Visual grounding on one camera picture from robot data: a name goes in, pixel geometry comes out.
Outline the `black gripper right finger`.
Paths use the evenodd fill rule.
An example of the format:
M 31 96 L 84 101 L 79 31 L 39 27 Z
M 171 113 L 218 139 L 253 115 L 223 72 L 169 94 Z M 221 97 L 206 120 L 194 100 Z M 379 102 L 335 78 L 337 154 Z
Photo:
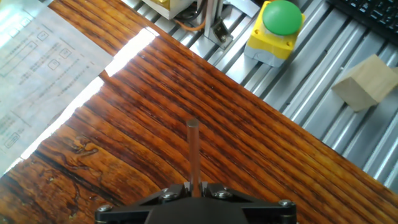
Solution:
M 233 215 L 243 217 L 248 223 L 296 223 L 297 206 L 295 202 L 283 199 L 278 202 L 268 202 L 263 199 L 225 187 L 222 184 L 203 182 L 202 196 L 227 202 L 237 212 Z

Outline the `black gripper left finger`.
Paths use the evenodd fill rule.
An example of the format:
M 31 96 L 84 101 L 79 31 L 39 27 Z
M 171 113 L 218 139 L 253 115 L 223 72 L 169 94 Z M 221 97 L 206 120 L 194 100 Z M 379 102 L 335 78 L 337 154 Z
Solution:
M 95 223 L 145 223 L 155 207 L 190 196 L 190 184 L 172 184 L 131 205 L 102 205 L 95 211 Z

